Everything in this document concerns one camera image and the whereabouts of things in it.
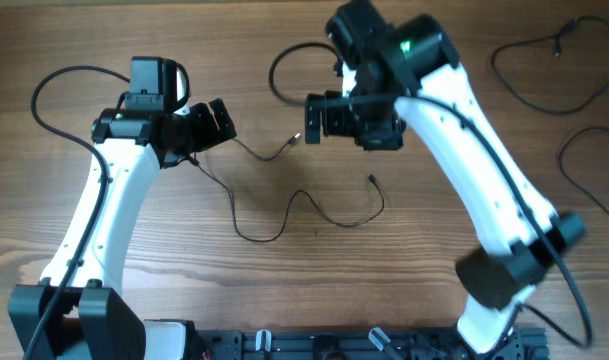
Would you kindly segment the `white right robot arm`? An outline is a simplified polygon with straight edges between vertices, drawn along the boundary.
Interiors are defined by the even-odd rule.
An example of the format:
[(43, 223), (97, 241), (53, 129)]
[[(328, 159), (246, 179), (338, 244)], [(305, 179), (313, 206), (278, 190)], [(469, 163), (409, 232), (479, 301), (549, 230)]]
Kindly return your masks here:
[(368, 1), (340, 6), (325, 27), (340, 91), (309, 95), (305, 140), (350, 137), (367, 151), (397, 150), (406, 130), (423, 141), (463, 202), (479, 247), (456, 274), (467, 291), (456, 329), (472, 352), (496, 354), (552, 267), (584, 236), (515, 163), (478, 104), (459, 54), (429, 15), (387, 23)]

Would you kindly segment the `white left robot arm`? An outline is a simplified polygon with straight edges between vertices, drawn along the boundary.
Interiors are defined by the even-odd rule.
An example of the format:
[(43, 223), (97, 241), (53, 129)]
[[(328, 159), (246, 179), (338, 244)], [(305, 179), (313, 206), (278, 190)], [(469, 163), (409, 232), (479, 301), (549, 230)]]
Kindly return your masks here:
[(135, 57), (129, 90), (94, 121), (92, 160), (67, 233), (34, 285), (17, 285), (8, 314), (28, 359), (202, 359), (189, 320), (143, 320), (122, 297), (125, 258), (161, 170), (235, 137), (221, 100), (190, 105), (185, 68)]

